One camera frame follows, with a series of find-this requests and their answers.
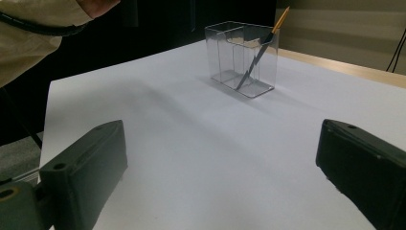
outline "person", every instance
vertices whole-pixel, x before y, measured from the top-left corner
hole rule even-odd
[[[0,12],[50,27],[80,26],[120,0],[0,0]],[[0,87],[38,64],[60,45],[61,36],[27,32],[0,21]]]

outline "beige pants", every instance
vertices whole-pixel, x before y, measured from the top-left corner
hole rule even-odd
[[[92,20],[76,0],[0,0],[0,12],[47,26],[78,26]],[[61,39],[0,22],[0,87],[55,51]]]

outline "clear plastic pen holder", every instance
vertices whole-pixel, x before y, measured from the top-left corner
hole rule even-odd
[[[266,40],[271,31],[271,27],[238,22],[206,27],[211,78],[249,98],[274,89],[279,31]]]

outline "table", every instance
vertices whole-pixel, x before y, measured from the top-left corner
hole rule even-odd
[[[204,41],[51,83],[41,166],[123,120],[129,168],[94,229],[373,229],[315,165],[338,120],[406,150],[406,90],[279,57],[248,99],[209,78]]]

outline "floor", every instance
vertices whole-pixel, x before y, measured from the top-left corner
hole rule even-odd
[[[37,181],[40,148],[31,137],[0,147],[0,184],[10,178],[24,179],[32,184]]]

